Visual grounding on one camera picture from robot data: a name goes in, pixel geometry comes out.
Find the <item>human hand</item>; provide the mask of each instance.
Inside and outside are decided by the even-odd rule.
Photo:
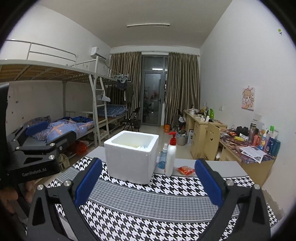
[[[36,191],[35,188],[35,181],[29,181],[25,184],[26,194],[25,194],[25,200],[28,203],[31,203]],[[6,187],[2,190],[0,190],[0,201],[2,202],[3,206],[9,211],[10,213],[14,214],[15,210],[13,208],[13,205],[11,204],[11,201],[17,200],[18,194],[16,190],[12,187]]]

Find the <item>ceiling light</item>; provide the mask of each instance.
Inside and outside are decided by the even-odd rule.
[[[142,23],[142,24],[132,24],[127,25],[127,27],[137,27],[137,26],[156,26],[156,27],[169,27],[170,24],[168,23]]]

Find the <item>desk mat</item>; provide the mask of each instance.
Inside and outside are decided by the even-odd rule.
[[[60,186],[90,163],[84,157],[48,187]],[[249,177],[231,178],[236,184],[252,186]],[[58,213],[65,219],[60,204]],[[267,204],[270,225],[277,222]],[[101,240],[197,240],[217,211],[197,177],[166,177],[154,174],[148,185],[137,185],[108,176],[107,166],[89,200],[79,207]],[[221,239],[232,232],[239,210],[233,212]]]

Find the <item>blue plaid blanket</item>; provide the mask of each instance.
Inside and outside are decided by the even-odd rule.
[[[128,109],[125,105],[107,105],[107,117],[116,118],[126,113]],[[98,107],[98,116],[105,117],[104,106]]]

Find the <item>ceiling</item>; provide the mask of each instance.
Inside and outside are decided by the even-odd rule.
[[[110,47],[179,45],[200,48],[232,0],[41,0]],[[127,25],[169,23],[170,27]]]

